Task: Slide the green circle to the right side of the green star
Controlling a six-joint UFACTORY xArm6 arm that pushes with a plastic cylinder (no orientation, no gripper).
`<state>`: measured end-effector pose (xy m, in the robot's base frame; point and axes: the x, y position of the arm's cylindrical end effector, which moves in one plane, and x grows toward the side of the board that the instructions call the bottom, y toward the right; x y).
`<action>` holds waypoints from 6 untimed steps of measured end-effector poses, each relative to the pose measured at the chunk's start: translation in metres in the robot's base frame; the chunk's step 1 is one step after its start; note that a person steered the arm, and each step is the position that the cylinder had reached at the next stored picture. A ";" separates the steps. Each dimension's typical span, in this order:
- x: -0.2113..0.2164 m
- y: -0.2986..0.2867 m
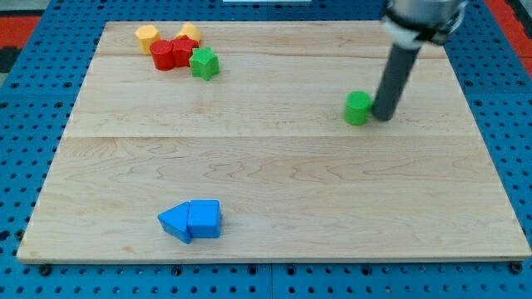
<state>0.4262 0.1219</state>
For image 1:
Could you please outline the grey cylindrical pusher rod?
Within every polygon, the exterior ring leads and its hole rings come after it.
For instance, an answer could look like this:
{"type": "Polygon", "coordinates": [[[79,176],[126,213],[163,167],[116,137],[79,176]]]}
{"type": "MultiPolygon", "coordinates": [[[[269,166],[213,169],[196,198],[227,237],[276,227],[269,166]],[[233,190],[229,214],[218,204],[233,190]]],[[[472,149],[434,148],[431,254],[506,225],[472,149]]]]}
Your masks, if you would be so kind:
{"type": "Polygon", "coordinates": [[[420,47],[392,45],[372,105],[372,115],[377,120],[389,121],[394,116],[419,51],[420,47]]]}

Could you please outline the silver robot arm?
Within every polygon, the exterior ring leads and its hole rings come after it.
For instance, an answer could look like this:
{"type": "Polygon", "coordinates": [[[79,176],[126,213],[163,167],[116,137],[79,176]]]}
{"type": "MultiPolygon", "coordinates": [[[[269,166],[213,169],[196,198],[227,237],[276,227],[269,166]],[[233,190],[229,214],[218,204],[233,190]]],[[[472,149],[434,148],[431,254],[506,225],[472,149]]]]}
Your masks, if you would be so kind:
{"type": "Polygon", "coordinates": [[[392,38],[387,64],[372,105],[373,116],[389,121],[421,48],[444,45],[463,23],[466,0],[389,0],[382,25],[392,38]]]}

